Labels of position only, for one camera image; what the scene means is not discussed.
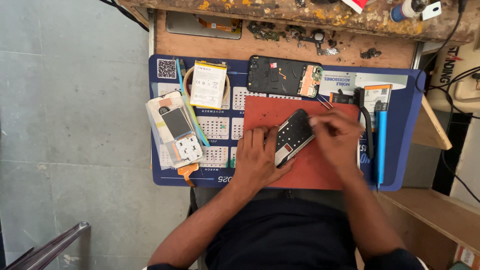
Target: black brush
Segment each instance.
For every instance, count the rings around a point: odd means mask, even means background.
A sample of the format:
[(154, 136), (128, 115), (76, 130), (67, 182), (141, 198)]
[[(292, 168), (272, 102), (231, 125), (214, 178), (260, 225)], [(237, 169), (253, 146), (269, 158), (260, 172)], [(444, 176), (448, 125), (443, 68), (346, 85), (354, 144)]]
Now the black brush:
[(357, 87), (353, 90), (353, 104), (357, 105), (360, 109), (363, 117), (365, 117), (365, 125), (367, 130), (367, 143), (368, 143), (368, 158), (371, 160), (374, 157), (373, 151), (373, 136), (372, 136), (372, 120), (370, 119), (370, 113), (365, 108), (365, 89)]

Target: gray floor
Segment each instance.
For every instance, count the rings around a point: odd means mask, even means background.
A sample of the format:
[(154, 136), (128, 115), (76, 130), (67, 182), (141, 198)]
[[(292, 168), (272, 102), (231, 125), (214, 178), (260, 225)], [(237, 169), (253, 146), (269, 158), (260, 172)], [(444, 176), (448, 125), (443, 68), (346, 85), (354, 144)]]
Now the gray floor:
[(152, 181), (148, 33), (98, 0), (0, 10), (0, 219), (7, 262), (79, 221), (48, 269), (142, 269), (184, 218)]

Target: wooden desk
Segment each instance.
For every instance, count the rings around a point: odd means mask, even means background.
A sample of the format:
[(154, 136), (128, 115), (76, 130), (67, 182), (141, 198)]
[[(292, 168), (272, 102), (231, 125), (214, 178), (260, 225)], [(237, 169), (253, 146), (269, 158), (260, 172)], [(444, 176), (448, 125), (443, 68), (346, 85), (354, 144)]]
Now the wooden desk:
[[(125, 6), (141, 6), (205, 15), (258, 20), (276, 24), (312, 26), (322, 29), (348, 31), (384, 37), (402, 37), (420, 41), (442, 42), (458, 17), (457, 1), (443, 0), (442, 14), (425, 22), (408, 19), (394, 23), (389, 12), (403, 0), (388, 4), (378, 0), (361, 14), (345, 3), (313, 4), (306, 0), (306, 8), (296, 8), (294, 0), (121, 0)], [(452, 37), (452, 44), (472, 42), (480, 24), (480, 1), (469, 0), (461, 23)]]
[[(165, 16), (166, 11), (157, 11), (155, 33), (151, 33), (155, 39), (154, 52), (157, 54), (239, 60), (248, 60), (253, 54), (259, 54), (288, 59), (318, 61), (325, 65), (410, 68), (416, 43), (408, 39), (337, 32), (335, 39), (337, 40), (337, 48), (340, 49), (340, 53), (332, 56), (318, 56), (313, 43), (303, 42), (304, 46), (298, 48), (296, 40), (290, 42), (283, 38), (278, 42), (255, 40), (253, 35), (246, 29), (246, 23), (243, 24), (243, 33), (240, 40), (171, 34), (165, 29)], [(285, 26), (277, 25), (277, 28), (285, 29)], [(378, 58), (362, 59), (360, 52), (372, 47), (382, 51), (382, 55)], [(424, 97), (423, 99), (412, 142), (441, 149), (450, 149), (452, 145), (448, 137), (426, 98)]]

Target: plywood board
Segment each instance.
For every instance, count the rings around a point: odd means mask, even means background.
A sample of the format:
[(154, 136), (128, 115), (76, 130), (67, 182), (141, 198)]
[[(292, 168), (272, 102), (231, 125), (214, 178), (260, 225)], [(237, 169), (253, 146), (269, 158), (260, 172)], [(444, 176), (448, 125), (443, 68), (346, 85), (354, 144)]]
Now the plywood board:
[(479, 254), (480, 209), (431, 189), (402, 188), (378, 196)]
[(381, 194), (377, 199), (407, 249), (432, 269), (448, 269), (458, 244)]
[(452, 144), (438, 122), (427, 98), (423, 96), (421, 108), (413, 130), (412, 143), (448, 150)]

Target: heat-resistant mat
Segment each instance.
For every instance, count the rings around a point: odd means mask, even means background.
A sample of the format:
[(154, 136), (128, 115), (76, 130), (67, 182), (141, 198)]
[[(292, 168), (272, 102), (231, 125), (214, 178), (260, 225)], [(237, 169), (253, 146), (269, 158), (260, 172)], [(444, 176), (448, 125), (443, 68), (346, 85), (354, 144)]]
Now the heat-resistant mat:
[[(222, 103), (221, 110), (212, 110), (205, 108), (195, 108), (195, 113), (200, 125), (207, 126), (208, 132), (205, 134), (210, 141), (211, 147), (203, 147), (205, 159), (200, 163), (200, 169), (190, 175), (191, 181), (197, 186), (222, 187), (225, 186), (235, 172), (235, 151), (238, 139), (243, 133), (243, 116), (245, 112), (245, 96), (258, 96), (268, 98), (295, 98), (264, 93), (251, 93), (247, 91), (247, 72), (248, 61), (231, 59), (212, 59), (202, 57), (182, 57), (171, 55), (152, 55), (149, 59), (149, 81), (150, 98), (157, 97), (162, 90), (179, 89), (178, 75), (176, 75), (175, 65), (172, 60), (181, 58), (187, 68), (193, 66), (195, 60), (204, 60), (211, 63), (226, 62), (227, 76), (230, 79), (230, 96)], [(315, 57), (315, 61), (322, 62), (322, 57)], [(408, 76), (407, 87), (401, 90), (393, 90), (390, 97), (388, 108), (388, 127), (387, 127), (387, 146), (385, 157), (385, 179), (380, 187), (382, 191), (398, 190), (403, 181), (405, 165), (407, 162), (408, 149), (410, 147), (411, 137), (418, 112), (421, 107), (423, 94), (414, 87), (415, 77), (419, 70), (411, 69), (383, 69), (366, 67), (342, 67), (342, 66), (323, 66), (324, 75), (320, 82), (324, 86), (331, 84), (341, 84), (335, 86), (344, 87), (345, 84), (353, 80), (339, 76), (352, 76), (353, 73), (367, 74), (401, 74)], [(425, 75), (419, 78), (419, 85), (424, 85)], [(315, 98), (301, 98), (318, 103)], [(375, 189), (373, 175), (373, 162), (371, 162), (365, 153), (366, 143), (360, 141), (360, 168), (365, 174), (364, 177), (371, 189)], [(179, 185), (188, 186), (181, 175), (177, 174), (175, 169), (160, 169), (160, 161), (155, 147), (152, 144), (152, 169), (153, 180), (158, 185)]]

